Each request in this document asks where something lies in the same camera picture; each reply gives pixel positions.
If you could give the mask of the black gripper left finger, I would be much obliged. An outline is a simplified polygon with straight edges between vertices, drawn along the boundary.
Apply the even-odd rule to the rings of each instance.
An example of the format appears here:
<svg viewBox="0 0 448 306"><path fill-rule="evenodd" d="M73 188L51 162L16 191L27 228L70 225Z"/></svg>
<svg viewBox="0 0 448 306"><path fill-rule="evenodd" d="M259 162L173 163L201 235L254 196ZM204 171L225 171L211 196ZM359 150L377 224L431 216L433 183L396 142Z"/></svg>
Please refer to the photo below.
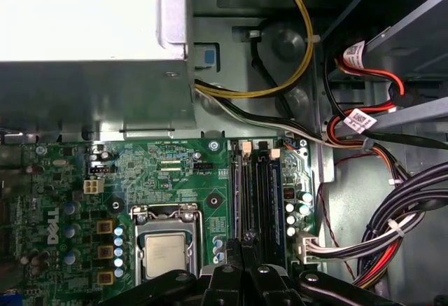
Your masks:
<svg viewBox="0 0 448 306"><path fill-rule="evenodd" d="M100 305L239 305L243 274L241 242L225 244L226 262L204 267L196 277L172 270Z"/></svg>

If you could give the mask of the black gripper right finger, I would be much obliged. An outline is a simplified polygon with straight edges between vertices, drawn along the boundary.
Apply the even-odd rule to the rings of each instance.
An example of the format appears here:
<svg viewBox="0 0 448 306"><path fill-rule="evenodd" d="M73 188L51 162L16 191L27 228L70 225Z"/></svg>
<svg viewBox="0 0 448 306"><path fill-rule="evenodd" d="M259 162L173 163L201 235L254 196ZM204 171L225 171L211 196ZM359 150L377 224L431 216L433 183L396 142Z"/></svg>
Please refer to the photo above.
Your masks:
<svg viewBox="0 0 448 306"><path fill-rule="evenodd" d="M398 305L348 282L319 271L307 270L291 278L259 258L258 236L242 237L245 280L256 305Z"/></svg>

